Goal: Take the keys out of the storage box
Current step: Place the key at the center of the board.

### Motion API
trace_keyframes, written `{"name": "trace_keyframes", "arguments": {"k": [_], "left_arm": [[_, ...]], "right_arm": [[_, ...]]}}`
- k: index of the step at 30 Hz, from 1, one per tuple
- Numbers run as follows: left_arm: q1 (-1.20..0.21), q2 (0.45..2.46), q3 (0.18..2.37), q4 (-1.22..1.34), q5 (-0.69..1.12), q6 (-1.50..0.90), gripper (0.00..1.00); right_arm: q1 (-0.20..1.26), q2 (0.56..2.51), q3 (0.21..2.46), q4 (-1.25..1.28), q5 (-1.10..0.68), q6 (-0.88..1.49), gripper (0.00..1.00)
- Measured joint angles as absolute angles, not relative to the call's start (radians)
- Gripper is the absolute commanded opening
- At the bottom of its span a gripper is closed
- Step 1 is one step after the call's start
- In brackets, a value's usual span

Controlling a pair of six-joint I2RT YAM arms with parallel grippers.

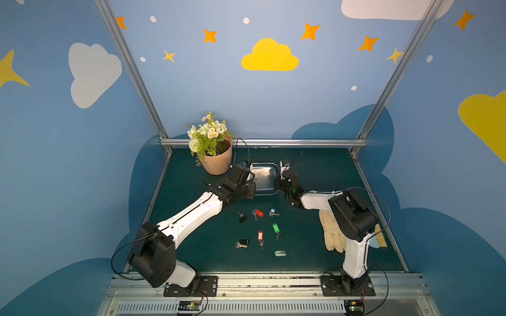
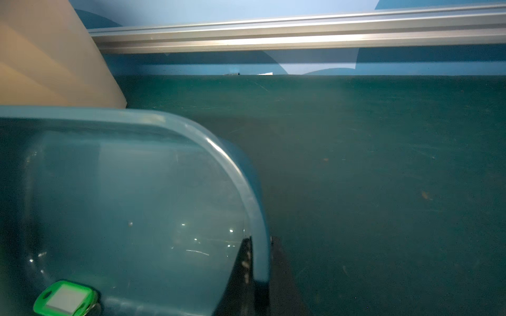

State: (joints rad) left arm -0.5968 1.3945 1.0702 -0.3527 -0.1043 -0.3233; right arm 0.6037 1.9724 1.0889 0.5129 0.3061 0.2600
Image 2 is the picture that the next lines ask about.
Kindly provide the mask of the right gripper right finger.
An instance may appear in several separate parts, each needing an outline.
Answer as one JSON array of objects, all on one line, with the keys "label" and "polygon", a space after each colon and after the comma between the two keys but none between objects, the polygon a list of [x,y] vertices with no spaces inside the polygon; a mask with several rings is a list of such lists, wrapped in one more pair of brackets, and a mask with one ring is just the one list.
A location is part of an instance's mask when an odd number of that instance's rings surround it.
[{"label": "right gripper right finger", "polygon": [[287,254],[278,237],[271,238],[270,315],[312,315],[295,282]]}]

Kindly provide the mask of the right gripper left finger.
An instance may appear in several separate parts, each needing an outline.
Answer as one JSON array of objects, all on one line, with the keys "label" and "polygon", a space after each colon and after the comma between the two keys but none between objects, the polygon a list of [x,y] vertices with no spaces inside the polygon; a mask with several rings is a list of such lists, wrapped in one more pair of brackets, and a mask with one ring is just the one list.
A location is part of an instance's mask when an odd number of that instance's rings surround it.
[{"label": "right gripper left finger", "polygon": [[245,238],[213,315],[255,315],[252,268],[252,242],[250,238]]}]

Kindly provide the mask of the blue plastic storage box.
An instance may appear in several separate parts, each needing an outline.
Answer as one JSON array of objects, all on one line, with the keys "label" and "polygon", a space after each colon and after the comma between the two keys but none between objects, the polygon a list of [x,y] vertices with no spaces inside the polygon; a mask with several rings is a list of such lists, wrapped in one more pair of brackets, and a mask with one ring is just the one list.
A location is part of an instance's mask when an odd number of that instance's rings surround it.
[{"label": "blue plastic storage box", "polygon": [[1,314],[60,280],[101,315],[213,315],[241,242],[268,315],[270,233],[247,156],[183,117],[1,108]]}]

